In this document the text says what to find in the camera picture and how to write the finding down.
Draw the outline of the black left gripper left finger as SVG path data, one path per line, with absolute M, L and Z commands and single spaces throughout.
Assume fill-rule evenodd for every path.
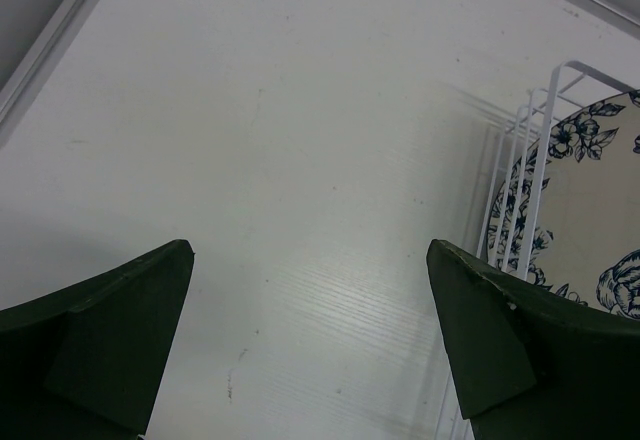
M 193 267 L 177 239 L 2 310 L 2 438 L 143 438 Z

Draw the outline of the blue floral white plate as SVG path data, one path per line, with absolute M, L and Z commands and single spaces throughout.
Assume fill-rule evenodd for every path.
M 639 93 L 589 105 L 550 130 L 532 243 L 525 244 L 536 145 L 498 190 L 486 254 L 562 298 L 631 320 L 639 317 Z

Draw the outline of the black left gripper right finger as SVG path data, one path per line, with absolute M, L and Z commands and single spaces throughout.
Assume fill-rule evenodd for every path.
M 636 439 L 639 324 L 444 240 L 426 264 L 461 414 L 477 439 Z

